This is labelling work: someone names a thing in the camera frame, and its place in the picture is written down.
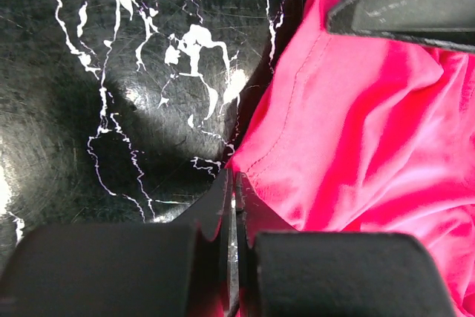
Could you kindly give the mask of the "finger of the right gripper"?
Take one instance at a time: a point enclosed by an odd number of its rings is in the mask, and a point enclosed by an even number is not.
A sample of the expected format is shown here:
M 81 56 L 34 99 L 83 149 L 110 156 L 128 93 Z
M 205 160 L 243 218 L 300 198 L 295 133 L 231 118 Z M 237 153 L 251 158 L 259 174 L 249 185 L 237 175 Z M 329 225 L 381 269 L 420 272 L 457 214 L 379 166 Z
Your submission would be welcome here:
M 474 51 L 474 0 L 340 0 L 326 28 L 341 35 Z

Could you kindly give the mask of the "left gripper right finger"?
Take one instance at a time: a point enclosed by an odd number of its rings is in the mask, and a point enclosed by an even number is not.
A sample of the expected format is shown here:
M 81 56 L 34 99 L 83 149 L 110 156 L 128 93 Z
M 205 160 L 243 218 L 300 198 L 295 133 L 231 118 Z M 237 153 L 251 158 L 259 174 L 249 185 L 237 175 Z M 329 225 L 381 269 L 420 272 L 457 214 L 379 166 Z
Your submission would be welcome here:
M 454 316 L 429 252 L 400 233 L 299 232 L 235 176 L 242 316 Z

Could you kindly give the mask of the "magenta t shirt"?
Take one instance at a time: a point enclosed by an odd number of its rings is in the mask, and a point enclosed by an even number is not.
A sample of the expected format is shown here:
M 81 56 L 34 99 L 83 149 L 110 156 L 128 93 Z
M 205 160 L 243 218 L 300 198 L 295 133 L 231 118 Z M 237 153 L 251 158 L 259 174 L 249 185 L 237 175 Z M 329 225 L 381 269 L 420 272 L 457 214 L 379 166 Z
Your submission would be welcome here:
M 306 231 L 403 232 L 474 314 L 474 56 L 339 36 L 307 0 L 229 167 Z

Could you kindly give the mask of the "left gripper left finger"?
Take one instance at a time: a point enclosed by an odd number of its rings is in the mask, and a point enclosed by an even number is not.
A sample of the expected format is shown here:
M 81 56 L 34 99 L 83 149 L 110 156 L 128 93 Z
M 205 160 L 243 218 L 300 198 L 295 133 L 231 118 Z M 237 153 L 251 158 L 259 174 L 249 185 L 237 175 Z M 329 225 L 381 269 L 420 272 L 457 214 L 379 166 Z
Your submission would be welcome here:
M 223 316 L 232 173 L 169 223 L 42 226 L 1 276 L 3 316 Z

